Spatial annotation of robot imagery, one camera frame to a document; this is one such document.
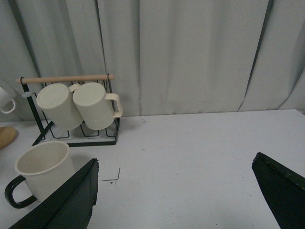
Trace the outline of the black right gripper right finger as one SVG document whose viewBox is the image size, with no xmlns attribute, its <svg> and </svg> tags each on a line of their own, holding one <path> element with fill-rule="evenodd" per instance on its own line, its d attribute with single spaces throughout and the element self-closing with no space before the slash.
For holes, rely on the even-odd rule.
<svg viewBox="0 0 305 229">
<path fill-rule="evenodd" d="M 305 227 L 305 178 L 259 152 L 252 162 L 259 188 L 282 229 Z"/>
</svg>

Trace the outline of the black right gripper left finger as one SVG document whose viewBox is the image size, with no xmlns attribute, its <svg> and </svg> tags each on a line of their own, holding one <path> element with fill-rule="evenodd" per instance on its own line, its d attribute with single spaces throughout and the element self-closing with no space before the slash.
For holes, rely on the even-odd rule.
<svg viewBox="0 0 305 229">
<path fill-rule="evenodd" d="M 12 229 L 85 229 L 98 194 L 99 163 L 91 159 Z"/>
</svg>

